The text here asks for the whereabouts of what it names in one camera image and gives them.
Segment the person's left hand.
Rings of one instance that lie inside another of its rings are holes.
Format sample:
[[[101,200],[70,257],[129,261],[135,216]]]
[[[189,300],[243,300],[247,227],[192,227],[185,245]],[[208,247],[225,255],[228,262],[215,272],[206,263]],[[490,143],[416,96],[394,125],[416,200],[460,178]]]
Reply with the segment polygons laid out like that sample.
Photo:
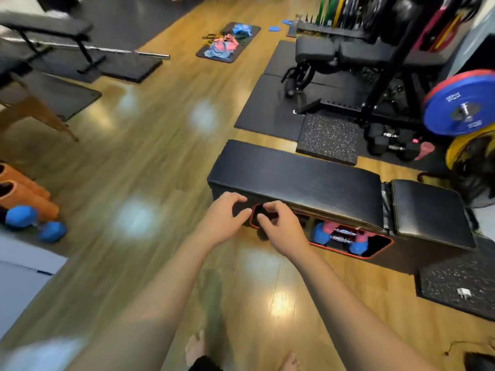
[[[208,249],[225,242],[240,228],[231,225],[234,215],[234,205],[247,202],[247,198],[239,193],[224,192],[208,208],[203,219],[192,233],[192,238],[198,244]]]

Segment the person's right hand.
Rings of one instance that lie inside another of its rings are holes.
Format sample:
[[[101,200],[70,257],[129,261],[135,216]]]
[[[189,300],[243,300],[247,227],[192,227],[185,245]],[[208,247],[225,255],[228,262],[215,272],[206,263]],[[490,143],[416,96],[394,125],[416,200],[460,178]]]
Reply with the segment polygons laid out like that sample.
[[[269,237],[271,245],[293,263],[310,251],[310,245],[294,212],[281,201],[264,203],[268,212],[277,212],[275,230]]]

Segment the person's left forearm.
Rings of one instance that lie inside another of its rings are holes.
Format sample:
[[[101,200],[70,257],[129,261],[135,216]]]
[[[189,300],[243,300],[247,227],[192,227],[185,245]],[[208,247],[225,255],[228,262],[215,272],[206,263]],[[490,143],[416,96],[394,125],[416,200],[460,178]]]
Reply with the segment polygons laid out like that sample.
[[[193,232],[65,371],[160,371],[206,257],[228,238]]]

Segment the person's right forearm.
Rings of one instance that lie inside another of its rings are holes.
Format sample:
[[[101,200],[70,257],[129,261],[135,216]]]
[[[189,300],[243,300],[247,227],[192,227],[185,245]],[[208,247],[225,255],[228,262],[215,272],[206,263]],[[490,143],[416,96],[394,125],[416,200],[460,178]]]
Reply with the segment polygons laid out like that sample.
[[[308,243],[273,243],[300,273],[346,371],[438,371],[343,282]]]

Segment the black storage weight bench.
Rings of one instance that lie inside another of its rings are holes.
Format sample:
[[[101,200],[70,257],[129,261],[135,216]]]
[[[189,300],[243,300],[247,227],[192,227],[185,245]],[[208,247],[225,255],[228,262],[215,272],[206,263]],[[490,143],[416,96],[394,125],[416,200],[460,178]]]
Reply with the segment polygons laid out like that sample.
[[[405,274],[477,250],[461,197],[413,180],[382,182],[361,168],[228,140],[207,177],[214,199],[237,192],[246,207],[279,200],[311,231],[322,222],[374,233],[368,250],[343,243],[311,245]]]

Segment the pink dumbbell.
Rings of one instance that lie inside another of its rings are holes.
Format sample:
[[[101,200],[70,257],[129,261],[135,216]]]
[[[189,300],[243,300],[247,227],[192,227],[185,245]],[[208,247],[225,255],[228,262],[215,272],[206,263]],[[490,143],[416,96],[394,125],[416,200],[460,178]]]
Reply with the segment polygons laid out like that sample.
[[[340,236],[348,235],[354,238],[354,241],[351,241],[351,243],[356,242],[356,243],[364,243],[368,242],[368,239],[370,237],[374,237],[375,234],[371,233],[369,231],[364,231],[360,229],[356,230],[349,230],[347,228],[344,228],[343,225],[337,224],[335,222],[324,222],[322,225],[322,230],[323,232],[327,234],[338,234]]]

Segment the speckled black rubber mat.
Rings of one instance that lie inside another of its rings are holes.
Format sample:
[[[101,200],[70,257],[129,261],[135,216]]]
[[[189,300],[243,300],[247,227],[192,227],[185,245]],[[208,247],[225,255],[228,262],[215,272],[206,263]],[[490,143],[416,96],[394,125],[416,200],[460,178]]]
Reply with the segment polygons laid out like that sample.
[[[495,323],[495,242],[475,236],[477,250],[421,269],[414,277],[420,298]],[[470,300],[457,288],[468,288]]]
[[[296,145],[296,153],[355,166],[360,127],[341,118],[317,114],[305,115]]]

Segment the black floor mat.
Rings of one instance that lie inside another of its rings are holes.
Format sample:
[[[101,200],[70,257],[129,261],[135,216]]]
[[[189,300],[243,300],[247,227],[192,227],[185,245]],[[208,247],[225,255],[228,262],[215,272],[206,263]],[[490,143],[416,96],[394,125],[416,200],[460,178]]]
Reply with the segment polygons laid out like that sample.
[[[360,107],[372,87],[372,81],[356,72],[316,74],[303,93],[287,99],[281,79],[288,68],[295,66],[294,59],[295,43],[279,41],[235,123],[236,128],[296,142],[304,118],[294,113],[296,108],[320,98]]]
[[[28,89],[62,121],[67,122],[102,97],[102,93],[70,81],[32,70],[21,76]],[[11,76],[0,79],[0,100],[12,104],[21,99],[21,87]]]
[[[101,76],[140,84],[157,70],[163,60],[137,53],[104,53],[90,50],[94,61],[104,57],[95,67],[80,50],[53,48],[30,61],[30,65],[42,73],[66,79],[92,83]]]

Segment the black hex dumbbell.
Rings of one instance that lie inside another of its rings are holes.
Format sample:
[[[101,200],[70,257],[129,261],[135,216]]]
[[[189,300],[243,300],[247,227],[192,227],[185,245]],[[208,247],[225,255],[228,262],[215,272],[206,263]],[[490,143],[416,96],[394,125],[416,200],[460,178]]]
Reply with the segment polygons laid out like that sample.
[[[380,123],[371,123],[365,130],[368,151],[372,155],[383,155],[387,151],[399,151],[405,146],[403,130],[393,129]]]
[[[388,150],[396,153],[399,159],[412,161],[420,154],[421,144],[415,138],[413,130],[398,129],[386,136],[389,138]]]

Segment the person's left foot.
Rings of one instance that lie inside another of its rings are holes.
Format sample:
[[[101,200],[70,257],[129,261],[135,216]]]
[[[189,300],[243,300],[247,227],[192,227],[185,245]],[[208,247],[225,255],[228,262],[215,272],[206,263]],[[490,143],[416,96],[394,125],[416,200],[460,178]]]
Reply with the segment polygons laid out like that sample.
[[[208,346],[205,337],[205,330],[200,330],[193,334],[185,348],[185,361],[188,368],[191,368],[194,363],[201,357],[208,355]]]

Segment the person's foot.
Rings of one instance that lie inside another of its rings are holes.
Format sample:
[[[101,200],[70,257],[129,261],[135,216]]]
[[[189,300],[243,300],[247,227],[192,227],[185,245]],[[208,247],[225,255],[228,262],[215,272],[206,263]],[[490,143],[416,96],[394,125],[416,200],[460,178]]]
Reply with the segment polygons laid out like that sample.
[[[278,371],[301,371],[300,362],[294,352],[287,355]]]
[[[191,368],[194,363],[201,357],[208,355],[208,346],[205,337],[205,330],[200,330],[193,334],[185,348],[185,361],[188,368]]]

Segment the person's right foot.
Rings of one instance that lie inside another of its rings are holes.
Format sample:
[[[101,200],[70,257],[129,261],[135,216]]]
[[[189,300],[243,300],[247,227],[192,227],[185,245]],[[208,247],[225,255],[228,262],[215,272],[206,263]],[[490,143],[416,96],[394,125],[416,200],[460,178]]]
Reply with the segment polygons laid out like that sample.
[[[287,355],[278,371],[301,371],[300,362],[294,352]]]

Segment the black trouser leg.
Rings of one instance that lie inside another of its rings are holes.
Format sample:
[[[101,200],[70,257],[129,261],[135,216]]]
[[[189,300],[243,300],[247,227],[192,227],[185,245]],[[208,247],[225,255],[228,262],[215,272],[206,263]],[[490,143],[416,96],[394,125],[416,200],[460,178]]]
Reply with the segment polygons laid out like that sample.
[[[188,371],[224,371],[209,356],[204,355],[195,360]]]

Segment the blue resistance bands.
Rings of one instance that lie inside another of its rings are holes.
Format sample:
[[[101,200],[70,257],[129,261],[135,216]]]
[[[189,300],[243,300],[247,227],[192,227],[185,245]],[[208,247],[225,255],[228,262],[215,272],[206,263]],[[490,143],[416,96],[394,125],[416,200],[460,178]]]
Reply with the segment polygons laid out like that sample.
[[[228,50],[228,49],[218,49],[214,46],[208,47],[204,52],[203,55],[212,60],[220,60],[220,61],[232,61],[231,57],[234,53],[234,50]]]

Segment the pink resistance bands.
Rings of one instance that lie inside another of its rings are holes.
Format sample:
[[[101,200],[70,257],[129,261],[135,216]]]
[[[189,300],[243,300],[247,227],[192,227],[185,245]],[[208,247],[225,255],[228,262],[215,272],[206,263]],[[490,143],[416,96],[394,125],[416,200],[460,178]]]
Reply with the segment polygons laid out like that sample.
[[[210,46],[214,46],[218,49],[228,49],[228,50],[234,50],[236,51],[239,47],[239,42],[237,39],[232,36],[232,34],[227,34],[223,35],[220,37],[214,38],[213,42],[210,44]]]

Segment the small black exercise mat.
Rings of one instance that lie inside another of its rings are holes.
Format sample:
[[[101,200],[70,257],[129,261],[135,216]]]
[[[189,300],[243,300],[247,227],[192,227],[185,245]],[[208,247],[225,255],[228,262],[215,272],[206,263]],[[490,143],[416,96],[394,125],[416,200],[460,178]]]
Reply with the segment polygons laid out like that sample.
[[[203,59],[208,59],[203,55],[203,52],[210,46],[210,44],[213,42],[214,38],[220,37],[223,35],[227,35],[227,34],[232,34],[232,27],[236,23],[238,23],[238,22],[230,22],[219,32],[209,33],[206,36],[203,36],[202,37],[203,46],[197,51],[195,56],[199,57],[199,58],[203,58]],[[246,39],[237,39],[237,41],[239,42],[240,45],[239,45],[238,49],[236,51],[234,51],[234,53],[231,57],[232,61],[226,62],[226,61],[212,60],[212,59],[208,59],[208,60],[223,62],[223,63],[233,63],[238,58],[238,56],[244,51],[244,49],[246,49],[247,46],[253,41],[253,39],[258,35],[258,33],[260,31],[261,31],[260,26],[252,25],[252,37],[249,37]]]

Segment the black adjustable gym bench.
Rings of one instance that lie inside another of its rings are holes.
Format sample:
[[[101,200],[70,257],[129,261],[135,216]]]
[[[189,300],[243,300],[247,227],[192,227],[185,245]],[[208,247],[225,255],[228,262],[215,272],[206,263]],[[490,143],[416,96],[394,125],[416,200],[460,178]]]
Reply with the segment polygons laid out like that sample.
[[[301,36],[295,43],[296,66],[288,68],[281,82],[284,96],[292,98],[302,92],[316,73],[330,75],[340,71],[370,69],[381,74],[396,47],[378,40],[374,44],[362,40],[332,40]],[[399,72],[435,75],[445,64],[437,53],[412,50],[401,64]]]

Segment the black power rack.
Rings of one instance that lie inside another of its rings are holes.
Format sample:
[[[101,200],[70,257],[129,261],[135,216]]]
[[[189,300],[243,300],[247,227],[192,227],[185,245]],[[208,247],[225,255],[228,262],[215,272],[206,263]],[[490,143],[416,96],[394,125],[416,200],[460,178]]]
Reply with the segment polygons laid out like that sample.
[[[385,96],[386,86],[399,72],[412,50],[436,53],[454,27],[476,16],[483,0],[386,0],[378,24],[371,32],[328,27],[300,28],[325,35],[332,40],[362,40],[374,44],[378,40],[396,47],[387,66],[379,74],[362,107],[368,113]]]

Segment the orange foam roller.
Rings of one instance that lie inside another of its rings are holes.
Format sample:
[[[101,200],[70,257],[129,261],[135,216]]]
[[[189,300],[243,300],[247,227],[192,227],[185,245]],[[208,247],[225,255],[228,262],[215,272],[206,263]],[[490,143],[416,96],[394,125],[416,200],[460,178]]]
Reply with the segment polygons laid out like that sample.
[[[35,208],[38,211],[38,220],[55,221],[59,219],[59,206],[51,200],[43,198],[13,180],[0,182],[0,206],[9,210],[22,205]]]
[[[44,199],[51,199],[51,194],[44,187],[36,183],[34,180],[31,180],[29,177],[22,174],[20,171],[16,170],[10,165],[0,162],[0,183],[6,181],[14,181],[28,188],[33,193],[39,195]]]

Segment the yellow weight plate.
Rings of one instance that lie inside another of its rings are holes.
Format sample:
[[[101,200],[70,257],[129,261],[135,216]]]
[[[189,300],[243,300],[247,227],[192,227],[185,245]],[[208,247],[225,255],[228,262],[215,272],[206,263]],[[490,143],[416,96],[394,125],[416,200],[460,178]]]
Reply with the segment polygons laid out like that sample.
[[[445,163],[447,167],[452,170],[454,163],[459,159],[459,156],[461,156],[463,150],[472,140],[480,136],[488,136],[489,134],[493,134],[495,136],[495,123],[487,125],[471,133],[455,137],[445,154]]]

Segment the blue hex dumbbell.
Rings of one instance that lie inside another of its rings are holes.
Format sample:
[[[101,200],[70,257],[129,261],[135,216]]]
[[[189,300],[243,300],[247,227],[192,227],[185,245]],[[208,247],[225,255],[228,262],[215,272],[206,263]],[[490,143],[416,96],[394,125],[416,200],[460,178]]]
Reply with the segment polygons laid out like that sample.
[[[11,230],[34,229],[40,242],[56,243],[65,237],[67,227],[58,221],[42,221],[32,206],[18,205],[11,209],[0,206],[0,224]]]

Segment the silver barbell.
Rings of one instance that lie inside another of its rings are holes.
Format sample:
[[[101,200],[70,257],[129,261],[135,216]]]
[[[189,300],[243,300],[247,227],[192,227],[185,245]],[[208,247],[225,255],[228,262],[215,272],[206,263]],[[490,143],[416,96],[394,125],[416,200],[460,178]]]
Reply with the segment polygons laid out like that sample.
[[[82,50],[82,48],[78,44],[68,44],[68,43],[54,43],[54,42],[46,42],[46,41],[39,41],[39,40],[28,40],[26,41],[25,39],[21,37],[0,37],[1,39],[5,41],[9,41],[11,43],[33,43],[35,47],[38,46],[50,46],[50,47],[57,47],[57,48],[64,48],[64,49],[79,49]],[[118,53],[118,54],[138,54],[142,56],[148,56],[148,57],[153,57],[153,58],[158,58],[162,60],[170,60],[171,56],[169,54],[161,54],[161,53],[153,53],[153,52],[146,52],[146,51],[140,51],[140,50],[123,50],[123,49],[114,49],[114,48],[104,48],[104,47],[98,47],[98,46],[93,46],[93,45],[82,45],[83,48],[87,50],[97,50],[101,52],[107,52],[107,53]]]

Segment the row of stored weight plates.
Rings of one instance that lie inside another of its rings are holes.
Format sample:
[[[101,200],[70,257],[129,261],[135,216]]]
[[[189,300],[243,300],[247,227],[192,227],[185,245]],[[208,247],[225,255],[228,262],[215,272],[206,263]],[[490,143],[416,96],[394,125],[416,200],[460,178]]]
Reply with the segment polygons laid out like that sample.
[[[320,0],[311,23],[319,27],[371,32],[386,0]]]

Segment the blue weight plate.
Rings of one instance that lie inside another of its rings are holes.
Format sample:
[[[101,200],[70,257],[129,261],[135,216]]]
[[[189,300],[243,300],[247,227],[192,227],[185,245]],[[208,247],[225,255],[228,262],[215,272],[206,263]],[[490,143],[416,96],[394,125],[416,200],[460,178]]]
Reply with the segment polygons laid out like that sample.
[[[495,76],[461,80],[435,93],[424,106],[425,127],[457,137],[495,123]]]

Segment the white board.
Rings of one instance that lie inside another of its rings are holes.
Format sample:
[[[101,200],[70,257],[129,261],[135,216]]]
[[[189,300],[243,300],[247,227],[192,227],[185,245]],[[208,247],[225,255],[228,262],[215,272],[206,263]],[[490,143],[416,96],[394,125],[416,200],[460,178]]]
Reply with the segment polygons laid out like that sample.
[[[0,340],[68,258],[0,231]]]

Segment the brown wooden stool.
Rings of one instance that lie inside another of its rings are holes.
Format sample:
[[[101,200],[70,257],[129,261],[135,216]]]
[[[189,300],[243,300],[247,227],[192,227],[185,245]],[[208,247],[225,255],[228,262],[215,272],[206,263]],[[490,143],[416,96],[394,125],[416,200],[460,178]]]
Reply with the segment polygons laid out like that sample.
[[[0,137],[16,122],[25,118],[34,118],[51,129],[68,134],[75,142],[79,138],[58,115],[49,108],[28,84],[27,76],[37,71],[27,62],[13,56],[0,55],[0,91],[11,83],[18,85],[17,97],[14,102],[7,102],[0,97]]]

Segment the red weight plate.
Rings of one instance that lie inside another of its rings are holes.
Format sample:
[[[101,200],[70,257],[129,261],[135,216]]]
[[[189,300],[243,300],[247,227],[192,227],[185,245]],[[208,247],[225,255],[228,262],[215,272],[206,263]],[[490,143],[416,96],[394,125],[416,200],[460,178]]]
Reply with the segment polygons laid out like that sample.
[[[456,82],[459,82],[461,80],[465,79],[470,79],[470,78],[478,78],[482,76],[495,76],[495,70],[490,70],[490,69],[476,69],[476,70],[469,70],[466,72],[458,73],[455,75],[450,76],[449,78],[440,81],[437,83],[425,96],[423,100],[423,105],[426,106],[427,102],[433,97],[433,95],[440,90],[446,88],[447,86],[454,84]]]

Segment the white shirt sleeve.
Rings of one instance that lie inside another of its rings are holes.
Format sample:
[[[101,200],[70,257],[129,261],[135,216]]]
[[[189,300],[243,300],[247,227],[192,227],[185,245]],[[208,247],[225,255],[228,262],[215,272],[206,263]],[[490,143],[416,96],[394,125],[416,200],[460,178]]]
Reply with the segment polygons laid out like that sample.
[[[81,338],[56,337],[0,353],[0,371],[64,371],[87,345]]]

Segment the black flat bench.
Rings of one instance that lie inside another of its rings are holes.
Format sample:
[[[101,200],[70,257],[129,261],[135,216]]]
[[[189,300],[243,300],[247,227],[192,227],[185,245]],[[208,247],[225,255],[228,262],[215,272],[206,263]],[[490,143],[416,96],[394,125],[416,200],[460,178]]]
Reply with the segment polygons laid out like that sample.
[[[83,42],[89,41],[88,33],[93,25],[81,19],[56,18],[44,15],[26,14],[10,11],[0,12],[0,26],[14,30],[20,34],[22,39],[27,43],[33,52],[38,52],[34,43],[29,40],[27,33],[34,32],[54,37],[69,38],[73,40],[86,62],[76,67],[76,71],[85,74],[96,69],[103,61],[106,55],[103,53],[90,54]]]

